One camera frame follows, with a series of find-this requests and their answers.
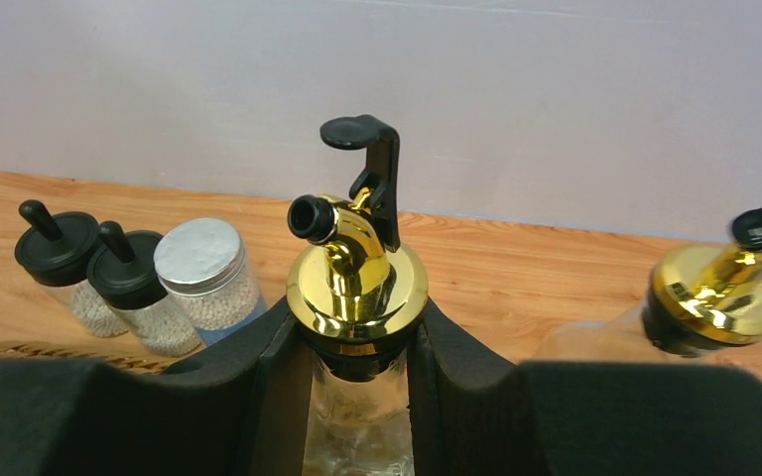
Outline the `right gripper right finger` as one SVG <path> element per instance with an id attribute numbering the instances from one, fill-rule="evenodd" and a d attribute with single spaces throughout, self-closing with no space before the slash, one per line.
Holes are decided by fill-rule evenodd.
<path id="1" fill-rule="evenodd" d="M 762 382 L 496 354 L 429 303 L 408 352 L 419 475 L 762 475 Z"/>

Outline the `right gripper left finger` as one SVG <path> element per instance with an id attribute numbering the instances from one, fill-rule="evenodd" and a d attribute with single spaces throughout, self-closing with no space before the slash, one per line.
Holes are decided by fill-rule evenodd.
<path id="1" fill-rule="evenodd" d="M 312 359 L 287 303 L 161 374 L 0 360 L 0 475 L 298 475 Z"/>

